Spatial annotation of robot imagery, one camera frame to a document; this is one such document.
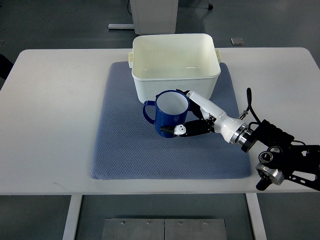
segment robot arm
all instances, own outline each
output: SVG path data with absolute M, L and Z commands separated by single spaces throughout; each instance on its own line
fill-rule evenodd
M 162 131 L 190 137 L 209 132 L 219 133 L 230 144 L 243 144 L 251 134 L 248 125 L 242 120 L 229 117 L 224 110 L 194 91 L 184 92 L 190 100 L 190 111 L 199 120 L 186 122 L 178 126 L 163 126 Z
M 256 188 L 265 190 L 269 185 L 280 185 L 284 180 L 320 191 L 320 146 L 319 145 L 293 145 L 294 137 L 266 120 L 262 122 L 257 118 L 251 107 L 251 90 L 248 88 L 248 108 L 237 118 L 227 116 L 226 112 L 208 99 L 194 91 L 184 94 L 190 100 L 190 111 L 199 119 L 177 126 L 162 126 L 161 130 L 181 137 L 191 137 L 209 132 L 220 133 L 224 140 L 230 144 L 241 145 L 241 150 L 248 152 L 257 142 L 268 147 L 267 151 L 260 153 L 259 163 L 255 167 L 261 177 Z M 243 121 L 251 110 L 258 127 L 255 130 Z M 301 178 L 293 175 L 294 171 L 315 175 L 315 180 Z

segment white table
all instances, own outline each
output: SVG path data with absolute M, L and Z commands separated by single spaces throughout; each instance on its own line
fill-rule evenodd
M 131 49 L 23 51 L 0 91 L 0 194 L 254 193 L 252 176 L 208 180 L 95 180 L 91 162 L 109 67 Z M 320 70 L 304 48 L 221 48 L 242 112 L 246 89 L 262 119 L 296 140 L 320 144 Z M 254 119 L 245 118 L 247 122 Z M 266 192 L 308 192 L 285 180 Z

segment metal plate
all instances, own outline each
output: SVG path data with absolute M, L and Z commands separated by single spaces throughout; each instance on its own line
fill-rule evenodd
M 230 38 L 233 46 L 242 46 L 245 45 L 243 39 L 241 37 Z
M 224 219 L 106 218 L 102 240 L 227 240 Z
M 166 219 L 165 240 L 227 240 L 224 219 Z
M 102 240 L 164 240 L 163 219 L 106 218 Z

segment bin handle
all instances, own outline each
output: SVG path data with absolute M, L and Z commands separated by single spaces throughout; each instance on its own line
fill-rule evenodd
M 129 62 L 129 68 L 132 69 L 132 67 L 134 65 L 134 53 L 132 51 L 129 52 L 128 62 Z

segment blue mat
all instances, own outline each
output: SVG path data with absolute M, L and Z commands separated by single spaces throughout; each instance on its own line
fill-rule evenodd
M 228 116 L 237 118 L 229 70 L 224 63 L 220 67 L 210 100 Z M 239 179 L 251 175 L 249 155 L 241 151 L 241 146 L 228 144 L 212 132 L 163 138 L 145 120 L 142 108 L 128 63 L 113 63 L 96 135 L 93 179 Z M 194 119 L 189 112 L 187 121 Z

